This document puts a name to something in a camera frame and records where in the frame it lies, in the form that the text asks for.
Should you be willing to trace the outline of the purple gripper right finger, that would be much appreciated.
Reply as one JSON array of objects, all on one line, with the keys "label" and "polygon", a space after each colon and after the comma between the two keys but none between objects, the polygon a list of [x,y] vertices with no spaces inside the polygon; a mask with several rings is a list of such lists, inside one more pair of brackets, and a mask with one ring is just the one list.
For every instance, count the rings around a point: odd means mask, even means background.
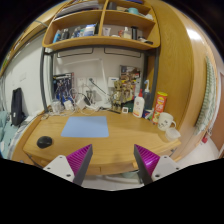
[{"label": "purple gripper right finger", "polygon": [[134,145],[134,156],[138,165],[138,176],[144,185],[180,170],[178,164],[168,155],[159,156],[137,144]]}]

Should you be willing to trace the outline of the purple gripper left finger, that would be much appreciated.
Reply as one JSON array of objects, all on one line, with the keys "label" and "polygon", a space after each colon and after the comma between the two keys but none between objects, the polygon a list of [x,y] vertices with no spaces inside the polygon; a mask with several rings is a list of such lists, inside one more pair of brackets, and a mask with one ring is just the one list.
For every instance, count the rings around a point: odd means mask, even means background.
[{"label": "purple gripper left finger", "polygon": [[92,155],[92,145],[87,145],[68,156],[57,156],[44,170],[81,186]]}]

